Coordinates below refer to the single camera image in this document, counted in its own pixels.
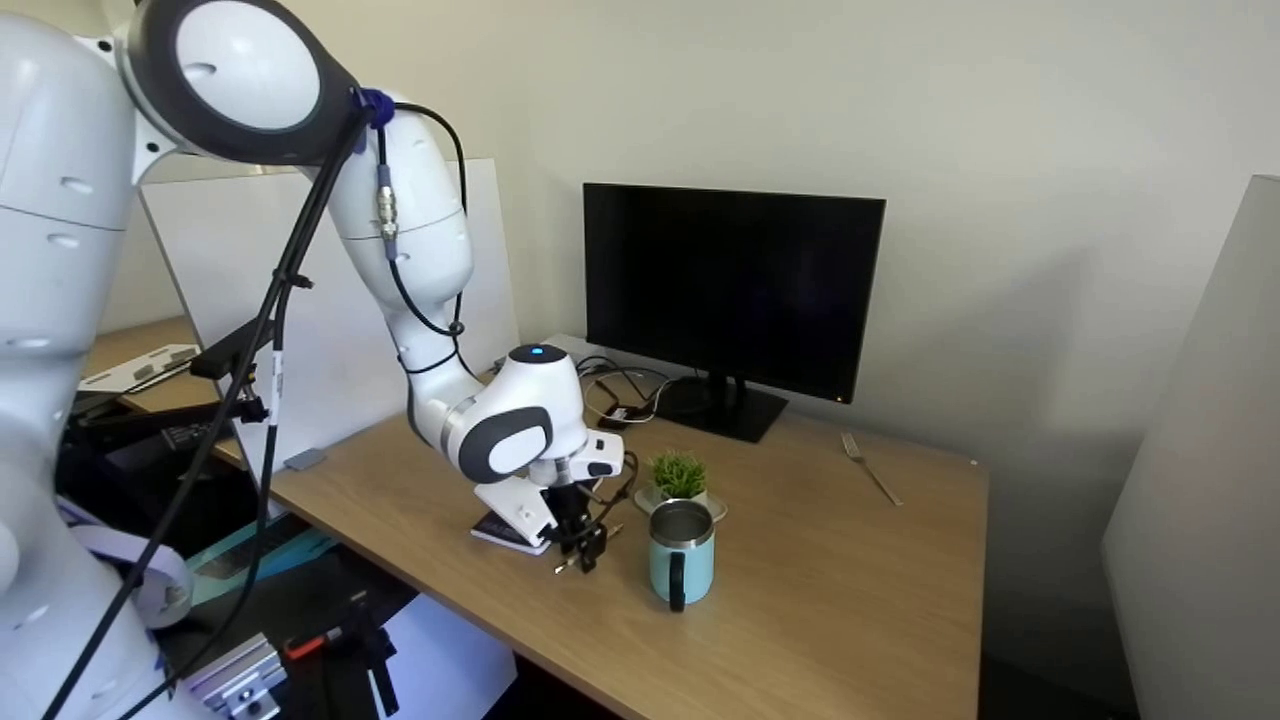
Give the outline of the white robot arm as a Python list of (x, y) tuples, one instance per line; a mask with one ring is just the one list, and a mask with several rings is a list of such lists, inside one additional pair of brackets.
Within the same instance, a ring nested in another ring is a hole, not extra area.
[(454, 357), (470, 275), (459, 146), (435, 116), (361, 82), (278, 0), (137, 0), (122, 32), (78, 40), (0, 16), (0, 715), (195, 720), (161, 666), (131, 576), (91, 558), (51, 466), (96, 345), (131, 188), (169, 152), (290, 164), (393, 332), (413, 432), (528, 544), (563, 532), (561, 483), (605, 479), (625, 443), (584, 424), (575, 365)]

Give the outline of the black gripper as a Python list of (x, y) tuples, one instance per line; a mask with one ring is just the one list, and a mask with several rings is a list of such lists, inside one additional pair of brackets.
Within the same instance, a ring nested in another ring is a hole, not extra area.
[(593, 507), (593, 487), (586, 483), (557, 483), (542, 490), (550, 514), (557, 514), (557, 526), (550, 526), (550, 540), (557, 540), (557, 566), (550, 570), (571, 570), (575, 558), (579, 558), (579, 570), (593, 570), (596, 558), (609, 550), (609, 526), (605, 522), (593, 522), (579, 540), (579, 550), (575, 550), (575, 540), (571, 526), (579, 519), (584, 507)]

